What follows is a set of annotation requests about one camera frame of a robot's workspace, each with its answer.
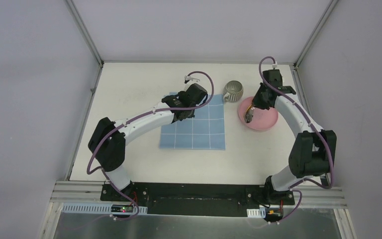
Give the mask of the grey ribbed mug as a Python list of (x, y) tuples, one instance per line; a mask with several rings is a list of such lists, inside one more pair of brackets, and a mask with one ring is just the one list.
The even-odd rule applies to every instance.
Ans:
[(239, 81), (229, 81), (223, 88), (223, 102), (238, 102), (243, 96), (243, 86)]

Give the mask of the pink handled fork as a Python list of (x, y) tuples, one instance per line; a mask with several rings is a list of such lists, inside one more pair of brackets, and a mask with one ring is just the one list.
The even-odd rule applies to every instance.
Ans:
[(244, 114), (245, 123), (250, 123), (253, 120), (253, 117), (254, 117), (254, 111), (252, 110), (246, 111)]

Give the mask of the blue checked cloth napkin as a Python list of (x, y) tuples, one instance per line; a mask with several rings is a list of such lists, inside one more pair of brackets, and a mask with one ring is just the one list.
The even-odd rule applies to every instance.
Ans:
[(224, 104), (221, 94), (196, 109), (194, 117), (161, 127), (160, 149), (225, 150)]

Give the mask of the pink plate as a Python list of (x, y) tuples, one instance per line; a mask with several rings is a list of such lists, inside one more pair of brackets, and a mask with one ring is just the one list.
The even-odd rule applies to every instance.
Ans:
[(238, 107), (238, 117), (241, 123), (244, 126), (249, 127), (250, 129), (253, 129), (256, 131), (270, 130), (277, 123), (279, 119), (279, 112), (274, 108), (270, 108), (269, 110), (261, 110), (261, 109), (255, 108), (253, 112), (252, 121), (249, 123), (246, 123), (245, 113), (246, 113), (246, 109), (250, 106), (252, 99), (253, 97), (245, 98)]

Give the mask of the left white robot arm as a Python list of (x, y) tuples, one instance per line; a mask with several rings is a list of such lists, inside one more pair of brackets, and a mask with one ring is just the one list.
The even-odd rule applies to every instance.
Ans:
[(131, 119), (112, 121), (105, 117), (98, 122), (88, 142), (88, 149), (99, 162), (107, 180), (114, 185), (114, 197), (127, 201), (132, 194), (132, 182), (123, 167), (126, 146), (158, 127), (193, 118), (195, 107), (207, 101), (207, 90), (192, 83), (186, 90), (163, 97), (147, 112)]

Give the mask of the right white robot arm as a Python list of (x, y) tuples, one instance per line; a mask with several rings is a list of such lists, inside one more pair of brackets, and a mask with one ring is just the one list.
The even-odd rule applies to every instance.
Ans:
[(301, 106), (295, 90), (283, 85), (278, 69), (260, 72), (262, 82), (252, 105), (258, 109), (275, 109), (285, 119), (295, 137), (288, 165), (266, 180), (269, 187), (263, 189), (263, 199), (275, 204), (282, 198), (282, 192), (314, 176), (331, 174), (334, 165), (337, 136), (332, 130), (325, 130), (317, 124)]

